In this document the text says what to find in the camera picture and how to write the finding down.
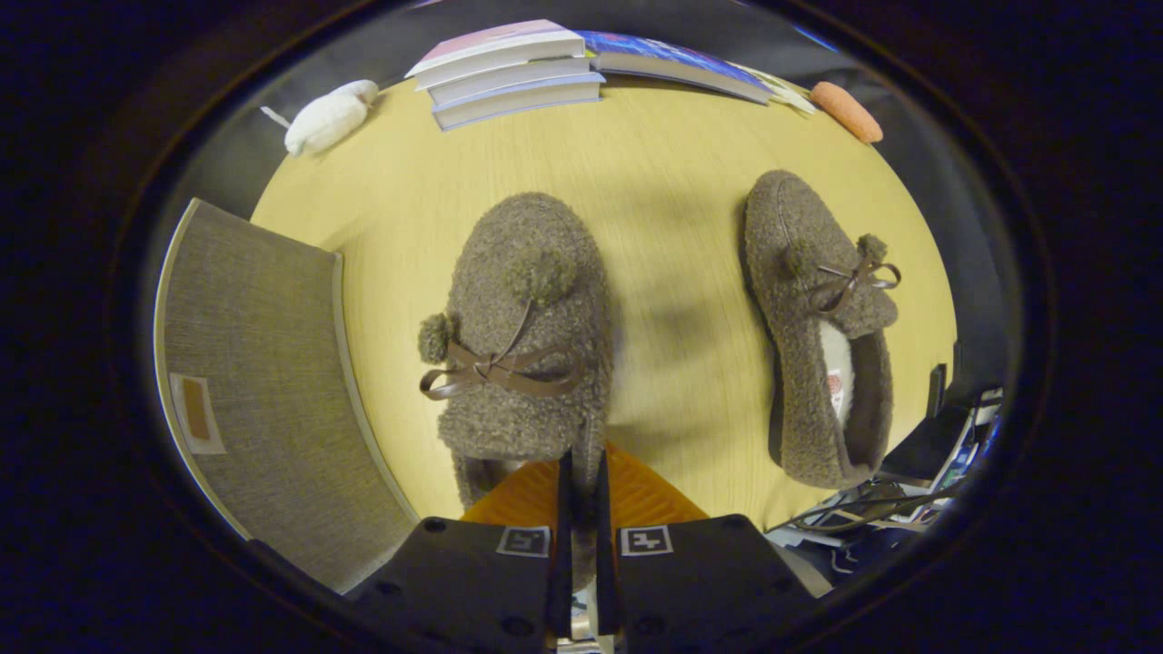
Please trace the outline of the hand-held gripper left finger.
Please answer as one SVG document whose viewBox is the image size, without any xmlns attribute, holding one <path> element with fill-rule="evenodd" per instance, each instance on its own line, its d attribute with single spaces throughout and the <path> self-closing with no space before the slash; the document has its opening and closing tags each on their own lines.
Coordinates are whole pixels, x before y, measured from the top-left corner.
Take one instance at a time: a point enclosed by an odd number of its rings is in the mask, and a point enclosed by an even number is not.
<svg viewBox="0 0 1163 654">
<path fill-rule="evenodd" d="M 344 602 L 395 651 L 556 651 L 571 635 L 572 456 L 512 472 L 461 519 L 424 518 Z"/>
</svg>

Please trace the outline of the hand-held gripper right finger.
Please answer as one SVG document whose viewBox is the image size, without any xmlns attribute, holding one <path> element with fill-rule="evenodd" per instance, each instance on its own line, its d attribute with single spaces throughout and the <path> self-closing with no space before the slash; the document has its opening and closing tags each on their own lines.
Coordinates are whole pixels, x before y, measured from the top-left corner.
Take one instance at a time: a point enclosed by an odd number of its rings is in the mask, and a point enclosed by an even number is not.
<svg viewBox="0 0 1163 654">
<path fill-rule="evenodd" d="M 815 604 L 745 516 L 706 514 L 614 445 L 598 502 L 595 630 L 616 651 L 776 651 Z"/>
</svg>

